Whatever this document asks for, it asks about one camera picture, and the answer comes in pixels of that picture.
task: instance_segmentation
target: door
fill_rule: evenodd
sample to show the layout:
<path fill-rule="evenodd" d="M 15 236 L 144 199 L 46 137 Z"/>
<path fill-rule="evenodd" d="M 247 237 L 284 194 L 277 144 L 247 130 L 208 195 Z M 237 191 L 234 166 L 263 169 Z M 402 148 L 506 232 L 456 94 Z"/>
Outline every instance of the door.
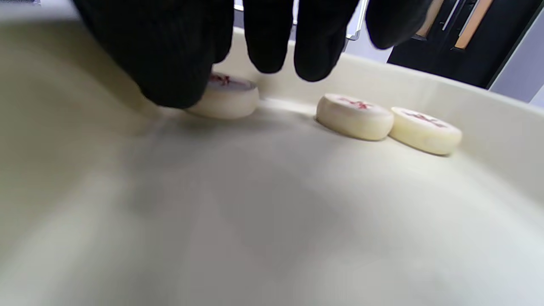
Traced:
<path fill-rule="evenodd" d="M 488 88 L 542 0 L 434 0 L 388 63 Z"/>

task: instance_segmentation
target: white game piece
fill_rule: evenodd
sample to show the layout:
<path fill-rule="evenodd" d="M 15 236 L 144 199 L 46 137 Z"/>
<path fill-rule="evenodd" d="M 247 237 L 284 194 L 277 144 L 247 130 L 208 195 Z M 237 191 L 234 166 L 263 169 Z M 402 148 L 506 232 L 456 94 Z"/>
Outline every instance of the white game piece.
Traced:
<path fill-rule="evenodd" d="M 338 133 L 365 140 L 381 140 L 393 127 L 393 114 L 357 98 L 325 94 L 317 105 L 317 122 Z"/>
<path fill-rule="evenodd" d="M 393 107 L 395 124 L 389 136 L 416 149 L 437 155 L 452 153 L 462 132 L 455 126 L 420 112 Z"/>
<path fill-rule="evenodd" d="M 216 119 L 238 119 L 251 115 L 259 101 L 254 82 L 213 72 L 202 99 L 187 112 Z"/>

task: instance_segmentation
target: door handle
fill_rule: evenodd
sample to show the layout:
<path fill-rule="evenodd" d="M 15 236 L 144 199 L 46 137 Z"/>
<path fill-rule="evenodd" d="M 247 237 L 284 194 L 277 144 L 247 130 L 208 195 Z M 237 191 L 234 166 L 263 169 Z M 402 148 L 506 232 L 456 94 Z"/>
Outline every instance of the door handle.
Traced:
<path fill-rule="evenodd" d="M 457 9 L 457 6 L 459 6 L 459 2 L 460 2 L 460 1 L 461 1 L 461 0 L 455 1 L 455 4 L 453 5 L 452 11 L 449 12 L 448 19 L 446 19 L 446 22 L 444 23 L 444 26 L 442 27 L 442 30 L 443 30 L 443 31 L 446 30 L 446 28 L 448 27 L 449 22 L 452 20 L 453 13 L 455 13 L 455 9 Z"/>
<path fill-rule="evenodd" d="M 468 16 L 467 21 L 465 22 L 465 25 L 463 26 L 463 29 L 461 30 L 461 32 L 459 32 L 459 37 L 461 37 L 461 35 L 463 35 L 463 33 L 465 32 L 465 29 L 467 28 L 468 23 L 470 22 L 470 20 L 472 18 L 472 15 L 474 15 L 474 12 L 476 11 L 475 8 L 478 7 L 479 3 L 480 3 L 480 0 L 477 0 L 476 4 L 474 4 L 474 3 L 471 4 L 471 5 L 473 5 L 473 7 L 471 8 L 471 14 Z"/>

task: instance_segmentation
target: gloved hand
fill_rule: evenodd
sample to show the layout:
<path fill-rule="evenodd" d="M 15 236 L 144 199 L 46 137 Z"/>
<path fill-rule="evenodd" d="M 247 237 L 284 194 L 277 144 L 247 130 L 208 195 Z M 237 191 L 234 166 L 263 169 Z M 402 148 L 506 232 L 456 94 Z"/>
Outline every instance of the gloved hand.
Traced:
<path fill-rule="evenodd" d="M 231 46 L 233 0 L 73 0 L 102 47 L 161 106 L 188 108 Z M 388 48 L 423 24 L 431 0 L 370 0 L 372 42 Z M 358 0 L 300 0 L 295 69 L 307 81 L 332 71 Z M 285 61 L 293 0 L 244 0 L 248 53 L 263 73 Z"/>

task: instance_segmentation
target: white surface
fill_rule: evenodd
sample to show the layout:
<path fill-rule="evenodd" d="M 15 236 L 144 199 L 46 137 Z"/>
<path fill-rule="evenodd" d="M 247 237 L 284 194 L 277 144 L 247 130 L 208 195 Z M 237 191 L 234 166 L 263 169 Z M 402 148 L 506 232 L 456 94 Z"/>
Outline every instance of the white surface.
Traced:
<path fill-rule="evenodd" d="M 157 112 L 78 23 L 0 40 L 0 305 L 543 305 L 534 107 L 351 56 L 263 76 L 237 31 L 217 69 L 265 101 L 200 119 Z M 465 139 L 443 158 L 340 137 L 312 119 L 325 92 Z"/>
<path fill-rule="evenodd" d="M 544 85 L 544 13 L 540 12 L 490 90 L 530 102 Z"/>
<path fill-rule="evenodd" d="M 317 105 L 317 122 L 350 137 L 381 140 L 393 127 L 393 114 L 355 97 L 325 94 Z"/>
<path fill-rule="evenodd" d="M 214 73 L 202 99 L 187 112 L 208 118 L 239 119 L 251 115 L 259 102 L 255 83 L 246 79 Z"/>
<path fill-rule="evenodd" d="M 390 136 L 404 144 L 428 153 L 446 155 L 461 142 L 461 131 L 442 120 L 401 107 L 393 107 L 391 111 L 395 121 Z"/>

